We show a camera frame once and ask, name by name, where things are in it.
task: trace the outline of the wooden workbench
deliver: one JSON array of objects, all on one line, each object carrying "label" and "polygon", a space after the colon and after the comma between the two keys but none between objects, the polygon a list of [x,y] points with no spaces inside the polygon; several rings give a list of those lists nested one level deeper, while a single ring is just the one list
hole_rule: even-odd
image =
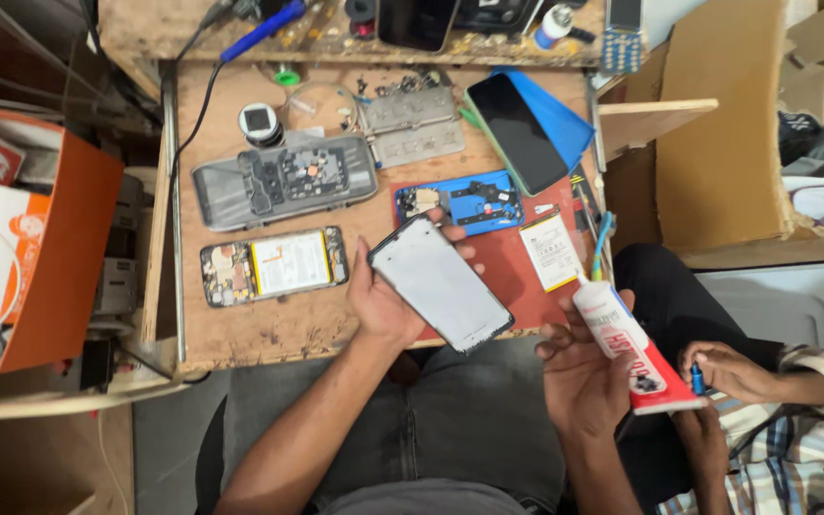
[{"label": "wooden workbench", "polygon": [[[181,67],[177,100],[177,123],[181,139],[192,130],[211,70],[208,63],[185,63]],[[461,69],[449,67],[447,75],[454,84],[453,93],[457,101],[460,100],[464,87],[483,79],[488,71],[489,68],[484,66]],[[525,71],[534,81],[586,118],[584,81],[580,71]],[[356,80],[362,73],[364,80],[370,83],[368,91],[372,92],[380,83],[398,82],[408,71],[397,67],[375,69],[346,64],[321,64],[319,68],[310,68],[305,80],[337,81],[355,91]],[[212,101],[200,133],[180,156],[183,310],[187,347],[186,361],[180,364],[183,371],[226,369],[331,356],[348,341],[357,327],[357,321],[345,299],[346,286],[291,295],[284,301],[265,299],[236,307],[210,308],[201,282],[199,255],[203,247],[335,225],[342,230],[350,261],[353,262],[357,235],[364,235],[374,245],[394,229],[392,213],[395,204],[390,191],[391,183],[438,181],[504,167],[484,134],[463,123],[466,139],[463,152],[380,170],[379,189],[370,200],[348,209],[300,216],[261,229],[213,233],[200,219],[190,170],[206,161],[235,157],[237,152],[247,148],[236,123],[237,113],[244,105],[262,101],[278,106],[285,98],[286,91],[283,88],[270,83],[249,65],[235,63],[225,67],[215,83]],[[583,168],[592,183],[595,168],[589,154],[588,151],[584,155]],[[567,181],[563,183],[565,186],[559,190],[562,195],[569,196]],[[532,213],[527,214],[527,220],[534,218]],[[582,250],[578,252],[586,256],[589,252],[589,235],[585,233],[584,238]],[[535,334],[537,329],[538,327],[530,327],[509,332],[505,336]],[[439,340],[422,344],[440,343]]]},{"label": "wooden workbench", "polygon": [[[214,0],[101,0],[101,44],[126,73],[157,99],[154,66],[148,62],[173,59],[199,25]],[[431,62],[441,64],[510,64],[516,66],[587,66],[600,63],[601,38],[591,44],[566,39],[552,51],[542,51],[525,36],[485,36],[454,30],[443,52],[407,51],[379,41],[357,41],[348,33],[343,0],[321,0],[303,18],[262,41],[242,62]],[[589,0],[574,12],[574,26],[600,35],[605,23],[605,0]],[[216,61],[253,25],[234,19],[201,35],[187,59]]]}]

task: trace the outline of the striped shirt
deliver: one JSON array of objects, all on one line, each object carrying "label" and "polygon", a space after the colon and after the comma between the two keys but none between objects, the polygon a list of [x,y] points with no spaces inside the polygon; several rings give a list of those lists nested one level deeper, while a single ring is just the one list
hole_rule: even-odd
[{"label": "striped shirt", "polygon": [[[788,348],[780,370],[824,376],[824,350]],[[824,406],[748,404],[712,390],[730,450],[724,480],[734,513],[824,513]],[[694,491],[658,506],[662,514],[698,513]]]}]

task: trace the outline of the gray jeans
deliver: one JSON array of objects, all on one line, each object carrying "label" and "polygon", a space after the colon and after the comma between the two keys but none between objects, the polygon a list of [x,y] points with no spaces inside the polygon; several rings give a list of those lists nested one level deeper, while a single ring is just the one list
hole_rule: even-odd
[{"label": "gray jeans", "polygon": [[[408,389],[384,379],[351,427],[314,493],[324,508],[365,486],[441,477],[496,486],[555,510],[564,484],[561,448],[546,412],[535,337],[449,346]],[[224,417],[224,479],[257,438],[330,360],[236,369]]]}]

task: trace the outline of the red work mat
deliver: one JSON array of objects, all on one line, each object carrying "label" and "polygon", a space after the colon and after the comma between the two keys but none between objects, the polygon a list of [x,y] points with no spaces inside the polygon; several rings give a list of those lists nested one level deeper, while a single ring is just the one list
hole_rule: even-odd
[{"label": "red work mat", "polygon": [[[397,182],[390,184],[390,194],[395,198],[396,190],[408,186],[416,186],[417,182]],[[571,235],[571,243],[577,250],[581,263],[587,266],[589,252],[585,247],[581,234],[574,225],[575,212],[571,206],[571,183],[569,178],[556,182],[543,193],[535,197],[521,195],[524,205],[524,225],[533,220],[547,216],[536,215],[533,207],[536,205],[558,205],[561,218]],[[393,209],[393,226],[399,227],[399,214]],[[514,314],[514,327],[517,329],[532,329],[545,322],[566,322],[565,315],[558,307],[558,299],[569,297],[578,290],[578,281],[572,282],[546,293],[539,284],[539,277],[533,269],[533,263],[526,253],[523,240],[520,238],[519,227],[510,227],[499,231],[482,233],[474,237],[467,237],[466,243],[476,249],[476,256],[470,259],[471,264],[485,265],[483,281],[494,293],[494,296]],[[432,340],[440,338],[434,329],[427,327],[418,336],[418,340]]]}]

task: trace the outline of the red glue tube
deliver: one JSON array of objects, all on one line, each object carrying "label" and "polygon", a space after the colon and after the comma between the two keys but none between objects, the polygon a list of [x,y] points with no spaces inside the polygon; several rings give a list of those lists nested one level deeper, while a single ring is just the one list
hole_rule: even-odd
[{"label": "red glue tube", "polygon": [[578,275],[578,280],[580,289],[574,294],[574,305],[602,352],[610,359],[625,352],[637,356],[629,372],[635,415],[704,407],[705,400],[692,393],[660,355],[612,284],[589,281],[583,275]]}]

